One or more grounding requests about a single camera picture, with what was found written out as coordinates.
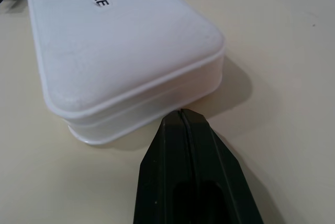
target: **dark slot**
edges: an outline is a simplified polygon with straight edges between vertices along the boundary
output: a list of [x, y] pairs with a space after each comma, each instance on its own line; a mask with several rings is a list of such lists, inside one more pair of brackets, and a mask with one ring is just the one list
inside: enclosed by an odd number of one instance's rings
[[187, 182], [179, 183], [173, 191], [173, 223], [194, 223], [192, 215], [193, 202], [191, 200], [191, 186]]
[[200, 188], [198, 224], [230, 224], [229, 211], [221, 188], [214, 182], [204, 182]]

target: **case lid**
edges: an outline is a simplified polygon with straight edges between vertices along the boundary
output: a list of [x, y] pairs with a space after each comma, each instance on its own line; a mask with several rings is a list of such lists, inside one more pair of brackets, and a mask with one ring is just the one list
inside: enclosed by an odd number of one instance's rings
[[213, 61], [223, 36], [181, 0], [28, 0], [49, 108], [81, 118]]

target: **white plastic case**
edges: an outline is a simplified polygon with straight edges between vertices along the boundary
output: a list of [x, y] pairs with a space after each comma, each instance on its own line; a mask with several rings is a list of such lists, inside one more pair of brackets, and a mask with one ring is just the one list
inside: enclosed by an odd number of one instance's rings
[[88, 144], [214, 91], [224, 38], [182, 0], [28, 0], [46, 104]]

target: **white table surface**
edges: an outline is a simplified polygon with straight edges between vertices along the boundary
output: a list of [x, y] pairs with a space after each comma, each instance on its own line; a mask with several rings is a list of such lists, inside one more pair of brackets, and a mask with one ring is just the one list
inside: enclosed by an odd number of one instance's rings
[[[227, 37], [224, 81], [189, 108], [239, 159], [265, 223], [335, 220], [335, 1], [186, 0]], [[157, 120], [77, 141], [44, 105], [26, 0], [0, 4], [0, 223], [132, 223]]]

